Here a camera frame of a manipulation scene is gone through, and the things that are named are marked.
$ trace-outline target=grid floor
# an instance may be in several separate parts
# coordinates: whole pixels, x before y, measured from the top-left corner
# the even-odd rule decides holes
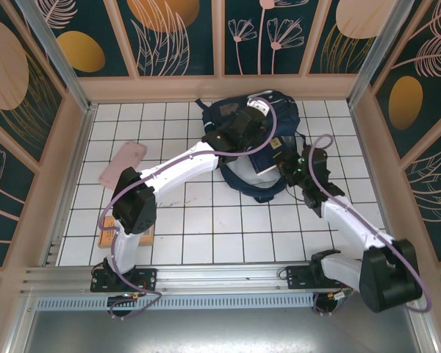
[[[354,206],[384,228],[365,160],[345,101],[297,101],[298,132],[314,140],[335,136],[328,150],[330,178]],[[100,104],[93,122],[57,265],[95,265],[108,254],[98,247],[97,220],[112,191],[98,177],[127,140],[147,146],[139,169],[186,151],[204,135],[196,103]],[[301,190],[290,189],[301,198]],[[340,233],[286,191],[268,204],[232,190],[220,171],[172,190],[159,204],[154,245],[140,247],[138,265],[268,263],[309,260],[337,248],[358,258]]]

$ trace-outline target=purple cable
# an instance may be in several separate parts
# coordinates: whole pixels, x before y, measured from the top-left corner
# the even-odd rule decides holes
[[[312,148],[310,149],[310,153],[309,153],[309,170],[310,170],[310,175],[312,176],[312,179],[314,180],[314,183],[318,186],[320,191],[322,191],[325,195],[327,195],[335,203],[337,203],[338,205],[343,207],[345,209],[345,211],[348,211],[350,214],[352,214],[359,222],[362,223],[363,226],[365,226],[373,234],[374,237],[376,237],[382,243],[384,243],[384,245],[390,249],[390,251],[405,265],[405,267],[409,270],[410,274],[412,274],[412,276],[415,278],[415,280],[417,281],[417,283],[421,287],[422,291],[425,293],[426,307],[424,309],[417,309],[417,308],[409,307],[408,305],[405,305],[405,307],[408,310],[415,311],[416,313],[429,312],[431,310],[431,304],[432,304],[431,297],[429,295],[429,290],[426,287],[426,285],[423,283],[423,280],[418,275],[418,273],[413,269],[412,265],[407,261],[407,259],[400,252],[398,252],[398,250],[390,242],[388,242],[385,238],[380,236],[380,234],[368,223],[368,221],[366,221],[363,217],[361,217],[355,210],[353,210],[352,208],[349,208],[347,204],[345,204],[344,202],[341,202],[339,199],[337,199],[336,197],[331,195],[318,181],[317,177],[315,176],[314,169],[313,169],[312,156],[314,155],[314,150],[317,148],[318,143],[323,138],[330,139],[330,143],[324,147],[325,149],[333,143],[333,136],[331,136],[330,134],[324,134],[324,135],[321,135],[312,144]]]
[[[138,293],[146,293],[146,294],[154,294],[157,296],[157,298],[155,298],[154,300],[152,300],[151,302],[149,302],[145,307],[143,307],[140,310],[133,310],[131,311],[128,315],[124,316],[125,319],[131,318],[131,317],[135,317],[136,315],[139,315],[141,313],[143,313],[144,311],[146,311],[151,305],[154,305],[156,302],[158,302],[160,300],[160,298],[162,298],[162,294],[160,292],[156,292],[156,291],[152,291],[152,290],[146,290],[145,288],[139,288],[138,286],[132,284],[130,281],[128,281],[126,278],[124,278],[124,276],[122,275],[122,273],[119,271],[118,265],[116,264],[115,261],[115,247],[116,247],[116,239],[119,236],[119,232],[120,229],[119,227],[105,227],[104,226],[104,217],[106,217],[106,214],[110,211],[110,208],[128,191],[130,191],[133,188],[136,188],[139,185],[142,185],[144,182],[147,182],[150,179],[153,179],[154,177],[156,177],[158,174],[162,173],[163,171],[166,171],[167,169],[177,165],[178,163],[184,161],[184,160],[189,160],[193,157],[196,156],[200,156],[203,154],[214,154],[216,156],[225,156],[225,157],[242,157],[242,156],[248,156],[250,154],[253,153],[257,153],[259,150],[263,149],[265,146],[267,146],[270,141],[273,139],[274,133],[276,132],[276,125],[277,125],[277,117],[276,117],[276,112],[274,111],[273,106],[271,105],[271,103],[269,101],[267,101],[264,98],[261,97],[256,97],[253,98],[251,101],[262,101],[263,103],[265,103],[268,108],[271,111],[271,115],[273,116],[273,126],[271,127],[271,133],[268,136],[268,138],[266,139],[266,141],[264,143],[262,143],[261,145],[259,145],[258,147],[256,147],[255,149],[252,149],[250,151],[245,151],[245,152],[235,152],[235,153],[229,153],[229,152],[221,152],[221,151],[197,151],[194,152],[192,154],[188,154],[186,156],[180,157],[177,160],[173,160],[170,163],[164,165],[163,167],[161,167],[160,169],[156,170],[154,173],[148,175],[145,178],[142,178],[141,180],[138,180],[137,182],[135,182],[134,184],[131,184],[127,187],[125,187],[123,190],[121,190],[121,192],[119,192],[114,198],[112,198],[111,202],[104,208],[103,213],[100,216],[100,219],[98,220],[98,227],[101,230],[114,230],[115,231],[115,236],[112,239],[111,242],[111,261],[112,261],[112,268],[114,270],[114,272],[118,275],[118,277],[120,278],[121,281],[123,281],[126,285],[128,285],[130,288],[135,289]],[[110,313],[112,315],[112,318],[116,318],[116,316],[112,313],[112,309],[117,305],[120,304],[122,302],[127,302],[127,299],[123,299],[120,300],[119,302],[114,303],[111,308],[110,308]]]

